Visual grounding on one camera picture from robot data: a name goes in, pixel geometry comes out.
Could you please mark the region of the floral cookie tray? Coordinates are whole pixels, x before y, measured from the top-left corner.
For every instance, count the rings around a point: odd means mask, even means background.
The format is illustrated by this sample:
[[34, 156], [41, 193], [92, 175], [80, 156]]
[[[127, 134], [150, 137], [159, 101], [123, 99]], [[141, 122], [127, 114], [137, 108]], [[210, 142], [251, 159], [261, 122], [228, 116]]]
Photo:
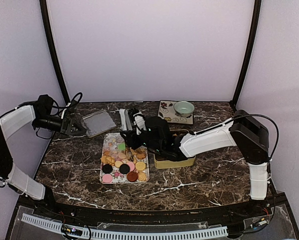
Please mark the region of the floral cookie tray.
[[[127, 180], [127, 174], [122, 174], [119, 171], [119, 167], [122, 164], [127, 164], [130, 162], [130, 156], [127, 152], [127, 147], [125, 151], [118, 150], [118, 144], [125, 143], [124, 139], [121, 137], [119, 133], [108, 133], [104, 137], [103, 146], [102, 146], [102, 156], [100, 158], [100, 174], [99, 174], [99, 181], [102, 184], [110, 185], [110, 184], [136, 184], [136, 183], [145, 183], [144, 181], [135, 181], [129, 182]], [[146, 169], [142, 172], [146, 173], [147, 181], [150, 179], [150, 168], [149, 168], [149, 158], [148, 158], [148, 151], [144, 146], [141, 146], [134, 150], [134, 164], [137, 162], [144, 162], [146, 164]], [[110, 164], [113, 168], [113, 171], [110, 173], [113, 177], [111, 183], [103, 183], [102, 177], [105, 175], [102, 171], [102, 167], [105, 164]]]

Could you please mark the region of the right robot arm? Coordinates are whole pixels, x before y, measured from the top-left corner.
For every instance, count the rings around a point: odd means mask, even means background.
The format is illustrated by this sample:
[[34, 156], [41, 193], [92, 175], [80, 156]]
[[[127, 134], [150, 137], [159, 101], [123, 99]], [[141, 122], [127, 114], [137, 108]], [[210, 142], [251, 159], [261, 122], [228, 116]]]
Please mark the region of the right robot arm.
[[198, 154], [238, 147], [249, 167], [250, 198], [244, 212], [255, 217], [264, 209], [269, 181], [269, 131], [257, 121], [256, 115], [244, 110], [234, 117], [200, 131], [174, 136], [165, 119], [145, 117], [136, 108], [120, 109], [121, 137], [133, 150], [146, 147], [154, 154], [172, 162], [185, 161]]

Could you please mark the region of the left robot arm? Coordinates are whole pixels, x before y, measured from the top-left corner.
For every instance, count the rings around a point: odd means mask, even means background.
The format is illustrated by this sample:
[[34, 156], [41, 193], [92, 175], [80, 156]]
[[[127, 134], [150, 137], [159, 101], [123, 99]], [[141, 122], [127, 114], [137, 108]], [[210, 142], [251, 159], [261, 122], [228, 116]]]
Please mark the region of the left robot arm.
[[65, 106], [60, 106], [49, 95], [19, 104], [0, 116], [0, 189], [9, 187], [19, 195], [41, 202], [40, 209], [49, 218], [60, 214], [50, 187], [33, 179], [29, 163], [36, 154], [30, 149], [37, 141], [27, 136], [30, 129], [37, 135], [40, 130], [76, 137], [86, 133], [73, 117], [83, 94], [77, 93]]

